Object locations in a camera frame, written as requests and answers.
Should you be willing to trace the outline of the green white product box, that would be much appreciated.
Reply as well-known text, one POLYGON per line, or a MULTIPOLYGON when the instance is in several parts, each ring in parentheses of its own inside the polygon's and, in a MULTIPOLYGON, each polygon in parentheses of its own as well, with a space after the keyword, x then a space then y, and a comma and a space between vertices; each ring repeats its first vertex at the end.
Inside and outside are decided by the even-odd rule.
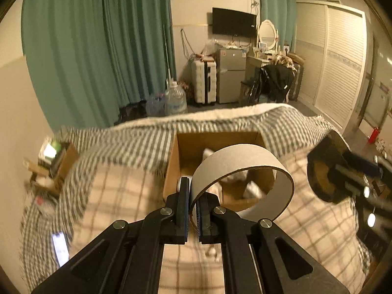
POLYGON ((64 143, 61 143, 51 137, 46 137, 38 152, 39 165, 51 165, 64 148, 64 143))

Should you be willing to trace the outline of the white cloth in box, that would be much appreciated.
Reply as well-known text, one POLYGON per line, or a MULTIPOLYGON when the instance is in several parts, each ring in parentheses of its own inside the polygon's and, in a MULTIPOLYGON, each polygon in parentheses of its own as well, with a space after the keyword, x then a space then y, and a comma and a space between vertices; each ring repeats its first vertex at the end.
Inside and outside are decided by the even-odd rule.
MULTIPOLYGON (((241 171, 236 172, 234 174, 228 175, 223 178, 218 183, 213 184, 210 188, 207 189, 208 193, 213 193, 218 196, 219 200, 223 200, 223 192, 222 192, 222 184, 229 184, 229 183, 244 183, 246 180, 246 176, 248 175, 248 171, 241 171)), ((254 182, 249 181, 246 184, 245 191, 243 193, 243 198, 245 199, 263 199, 266 197, 266 193, 264 193, 261 188, 254 182)))

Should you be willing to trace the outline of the lit smartphone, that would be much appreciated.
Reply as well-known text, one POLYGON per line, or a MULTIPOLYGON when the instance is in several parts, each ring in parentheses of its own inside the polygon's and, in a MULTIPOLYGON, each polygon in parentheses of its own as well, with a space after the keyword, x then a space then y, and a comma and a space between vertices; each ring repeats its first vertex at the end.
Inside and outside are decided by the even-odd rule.
POLYGON ((62 232, 59 232, 52 235, 52 242, 59 267, 61 268, 70 259, 66 238, 62 232))

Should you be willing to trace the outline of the black clothing on chair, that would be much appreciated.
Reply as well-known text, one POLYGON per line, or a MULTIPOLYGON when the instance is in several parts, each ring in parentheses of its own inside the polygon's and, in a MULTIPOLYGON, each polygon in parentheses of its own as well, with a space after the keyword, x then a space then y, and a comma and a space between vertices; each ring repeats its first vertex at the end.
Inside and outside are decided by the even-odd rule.
POLYGON ((283 103, 294 81, 294 72, 281 64, 269 64, 260 69, 261 95, 270 101, 283 103))

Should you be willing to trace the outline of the large water jug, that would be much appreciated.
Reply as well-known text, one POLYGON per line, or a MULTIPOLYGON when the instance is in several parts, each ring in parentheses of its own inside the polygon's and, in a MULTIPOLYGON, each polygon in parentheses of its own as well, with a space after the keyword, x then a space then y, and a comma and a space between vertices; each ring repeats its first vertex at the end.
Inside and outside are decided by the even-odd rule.
POLYGON ((176 81, 170 80, 165 91, 165 115, 184 113, 187 113, 186 93, 176 81))

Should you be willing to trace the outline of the clear plastic bottle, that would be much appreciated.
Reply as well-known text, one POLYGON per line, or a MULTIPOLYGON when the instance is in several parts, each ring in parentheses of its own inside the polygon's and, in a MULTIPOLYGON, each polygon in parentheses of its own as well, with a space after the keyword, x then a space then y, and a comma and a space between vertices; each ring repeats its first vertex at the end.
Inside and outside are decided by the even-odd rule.
POLYGON ((51 217, 55 215, 57 201, 51 196, 37 195, 35 197, 35 204, 42 216, 51 217))

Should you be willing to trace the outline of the red bottle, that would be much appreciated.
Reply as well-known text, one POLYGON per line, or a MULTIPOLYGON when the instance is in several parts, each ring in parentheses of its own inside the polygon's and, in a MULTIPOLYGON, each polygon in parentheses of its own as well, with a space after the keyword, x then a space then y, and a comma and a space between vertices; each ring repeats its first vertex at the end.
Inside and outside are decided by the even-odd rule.
POLYGON ((373 131, 371 132, 371 135, 368 138, 368 144, 374 144, 377 140, 378 135, 380 134, 380 128, 379 127, 374 127, 373 131))

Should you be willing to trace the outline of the black wallet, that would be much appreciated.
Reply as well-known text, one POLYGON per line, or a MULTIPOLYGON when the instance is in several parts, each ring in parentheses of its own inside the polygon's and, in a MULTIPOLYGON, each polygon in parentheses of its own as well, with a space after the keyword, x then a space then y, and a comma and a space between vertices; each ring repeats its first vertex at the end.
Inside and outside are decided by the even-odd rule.
POLYGON ((350 152, 350 148, 343 137, 337 131, 331 130, 308 153, 308 182, 316 196, 324 202, 338 204, 349 196, 344 187, 338 186, 345 185, 344 180, 335 179, 334 174, 328 176, 336 165, 348 167, 343 157, 346 152, 350 152))

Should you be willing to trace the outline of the white suitcase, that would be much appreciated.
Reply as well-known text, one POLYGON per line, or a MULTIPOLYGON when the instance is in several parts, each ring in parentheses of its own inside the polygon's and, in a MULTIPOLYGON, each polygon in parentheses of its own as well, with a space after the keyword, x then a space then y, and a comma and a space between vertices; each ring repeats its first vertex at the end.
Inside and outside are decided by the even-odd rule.
POLYGON ((198 104, 217 101, 217 64, 213 57, 205 56, 191 63, 194 99, 198 104))

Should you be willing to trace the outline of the large open cardboard box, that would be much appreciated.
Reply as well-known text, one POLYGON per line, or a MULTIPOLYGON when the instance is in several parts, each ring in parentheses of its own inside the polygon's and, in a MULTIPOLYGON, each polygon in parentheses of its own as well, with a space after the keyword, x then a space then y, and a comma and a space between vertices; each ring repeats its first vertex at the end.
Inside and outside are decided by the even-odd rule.
MULTIPOLYGON (((193 176, 210 152, 236 144, 266 147, 261 134, 255 131, 175 134, 165 174, 163 198, 176 193, 180 178, 193 176)), ((222 206, 241 211, 259 201, 246 191, 248 186, 258 186, 262 195, 266 196, 272 189, 275 178, 276 172, 272 169, 245 171, 225 177, 207 191, 217 195, 222 206)))

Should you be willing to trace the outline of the wall mounted television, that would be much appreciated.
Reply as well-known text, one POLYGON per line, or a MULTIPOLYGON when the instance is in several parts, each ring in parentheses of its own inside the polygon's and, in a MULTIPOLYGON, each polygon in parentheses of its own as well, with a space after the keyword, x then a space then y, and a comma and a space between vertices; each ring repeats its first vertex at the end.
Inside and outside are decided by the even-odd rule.
POLYGON ((255 38, 257 36, 257 16, 242 11, 214 7, 212 33, 214 35, 255 38))

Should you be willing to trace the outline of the small cardboard box with items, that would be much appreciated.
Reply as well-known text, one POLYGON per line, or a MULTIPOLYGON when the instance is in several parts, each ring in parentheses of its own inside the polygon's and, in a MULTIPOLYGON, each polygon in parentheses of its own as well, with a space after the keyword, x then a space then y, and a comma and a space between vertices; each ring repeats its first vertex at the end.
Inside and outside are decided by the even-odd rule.
POLYGON ((43 155, 36 163, 25 159, 23 166, 31 173, 29 183, 39 192, 58 198, 68 173, 78 160, 79 154, 71 142, 58 142, 61 147, 51 159, 43 155))

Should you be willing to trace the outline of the oval vanity mirror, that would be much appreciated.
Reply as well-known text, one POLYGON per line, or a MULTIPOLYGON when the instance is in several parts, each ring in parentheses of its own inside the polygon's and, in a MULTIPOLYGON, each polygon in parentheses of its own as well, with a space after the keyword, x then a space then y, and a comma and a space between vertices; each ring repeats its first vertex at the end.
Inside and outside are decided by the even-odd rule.
POLYGON ((266 19, 261 22, 258 28, 258 44, 263 47, 264 50, 272 50, 278 38, 278 31, 276 30, 274 24, 266 19))

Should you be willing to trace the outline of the white louvered wardrobe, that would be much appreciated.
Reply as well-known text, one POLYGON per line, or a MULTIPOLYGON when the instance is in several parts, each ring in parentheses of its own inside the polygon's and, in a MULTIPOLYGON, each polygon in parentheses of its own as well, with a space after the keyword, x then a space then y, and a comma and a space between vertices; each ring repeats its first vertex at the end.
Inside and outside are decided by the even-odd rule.
POLYGON ((295 53, 304 59, 298 99, 345 131, 364 80, 366 14, 326 1, 297 3, 295 53))

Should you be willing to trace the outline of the grey mini fridge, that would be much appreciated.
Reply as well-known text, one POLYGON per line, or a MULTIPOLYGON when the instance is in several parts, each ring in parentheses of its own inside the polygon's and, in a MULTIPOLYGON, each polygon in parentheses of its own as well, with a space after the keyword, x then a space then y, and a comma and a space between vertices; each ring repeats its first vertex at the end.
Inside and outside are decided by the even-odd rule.
POLYGON ((246 50, 217 51, 217 100, 220 104, 239 101, 241 82, 245 80, 246 50))

